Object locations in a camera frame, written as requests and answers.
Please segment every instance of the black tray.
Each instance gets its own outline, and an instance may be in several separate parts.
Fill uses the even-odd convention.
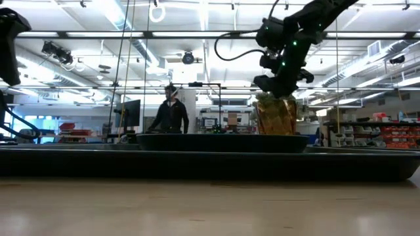
[[[307,136],[255,134],[138,134],[145,151],[301,153]]]
[[[400,181],[415,151],[307,147],[304,153],[138,151],[137,145],[0,148],[0,176]]]

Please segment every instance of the cardboard box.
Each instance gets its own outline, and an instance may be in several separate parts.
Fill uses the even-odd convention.
[[[228,125],[238,125],[238,114],[229,113],[228,114]]]

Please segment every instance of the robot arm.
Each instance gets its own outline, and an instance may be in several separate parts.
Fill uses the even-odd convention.
[[[8,8],[0,9],[0,78],[2,78],[4,82],[6,82],[10,86],[20,84],[18,62],[16,61],[16,53],[14,51],[14,39],[19,33],[30,30],[31,26],[23,16]],[[24,124],[32,128],[33,131],[35,131],[35,135],[30,136],[26,134],[20,134],[19,132],[16,132],[11,128],[6,127],[3,120],[3,114],[5,112],[11,114],[15,119],[23,122]],[[41,134],[37,127],[20,118],[19,116],[15,115],[7,107],[6,101],[3,98],[2,91],[0,91],[0,128],[9,131],[11,134],[16,135],[17,137],[29,140],[38,138]]]
[[[357,0],[314,0],[295,14],[279,20],[269,16],[263,19],[257,33],[257,43],[267,51],[260,59],[260,66],[270,68],[275,77],[260,75],[254,83],[275,97],[288,96],[298,89],[296,82],[314,76],[302,67],[311,44],[321,43],[323,31]]]

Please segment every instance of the black jacket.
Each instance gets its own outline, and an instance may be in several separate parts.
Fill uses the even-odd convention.
[[[159,123],[162,130],[180,130],[181,121],[184,120],[184,133],[188,132],[188,115],[185,105],[178,99],[169,107],[168,100],[165,100],[159,107],[157,115],[149,128],[155,128]]]

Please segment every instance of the man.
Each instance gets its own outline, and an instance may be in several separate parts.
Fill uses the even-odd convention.
[[[165,87],[166,100],[160,105],[155,120],[149,129],[155,128],[158,124],[162,130],[169,132],[180,132],[181,120],[184,120],[184,134],[188,132],[188,115],[185,105],[175,96],[178,94],[174,86]]]

